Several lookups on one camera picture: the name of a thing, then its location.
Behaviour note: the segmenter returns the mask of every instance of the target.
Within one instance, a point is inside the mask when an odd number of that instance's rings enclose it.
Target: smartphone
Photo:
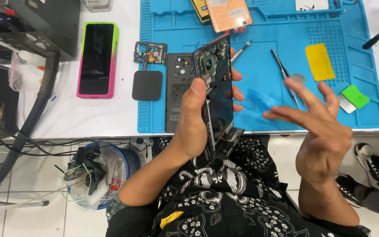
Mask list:
[[[245,0],[206,0],[206,4],[217,33],[252,24]]]
[[[113,97],[119,29],[113,22],[84,23],[77,97]]]
[[[207,126],[210,154],[213,159],[226,159],[245,132],[234,127],[230,35],[222,35],[197,49],[192,57],[195,75],[206,83],[202,116]]]

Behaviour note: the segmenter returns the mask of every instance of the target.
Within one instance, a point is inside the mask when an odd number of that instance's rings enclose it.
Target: yellow label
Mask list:
[[[307,46],[305,52],[314,80],[323,81],[336,78],[324,43]]]
[[[178,218],[180,215],[182,215],[182,213],[184,212],[174,212],[172,213],[170,216],[166,217],[166,218],[163,218],[161,220],[161,229],[165,228],[165,226],[169,223],[171,223],[172,221],[176,220],[176,218]]]

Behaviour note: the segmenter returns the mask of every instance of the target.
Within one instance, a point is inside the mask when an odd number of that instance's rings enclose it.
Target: shoe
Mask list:
[[[379,189],[379,153],[371,145],[359,143],[355,146],[355,156],[365,169],[369,184]]]
[[[359,184],[350,175],[337,171],[335,174],[337,187],[350,205],[354,207],[363,207],[362,203],[355,197],[355,188]]]

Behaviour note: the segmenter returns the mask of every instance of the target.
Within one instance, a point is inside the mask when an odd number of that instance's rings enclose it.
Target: blue plastic film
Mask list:
[[[271,110],[271,106],[282,106],[282,103],[267,95],[263,95],[253,89],[248,88],[245,93],[245,100],[241,102],[241,105],[248,110],[262,114],[263,111]]]

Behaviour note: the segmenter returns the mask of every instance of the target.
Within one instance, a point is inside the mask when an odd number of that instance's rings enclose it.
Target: black hose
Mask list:
[[[24,122],[23,127],[21,127],[21,132],[27,137],[30,137],[32,134],[40,117],[42,116],[43,111],[45,110],[48,100],[52,96],[56,73],[58,72],[59,68],[59,59],[60,55],[58,53],[46,52],[45,71],[43,73],[42,84],[40,85],[38,97],[36,98],[32,110]],[[9,151],[4,163],[0,168],[0,184],[7,177],[8,173],[11,171],[18,157],[20,156],[17,151],[22,151],[25,144],[26,141],[20,139],[19,137],[14,140],[12,146],[13,150]]]

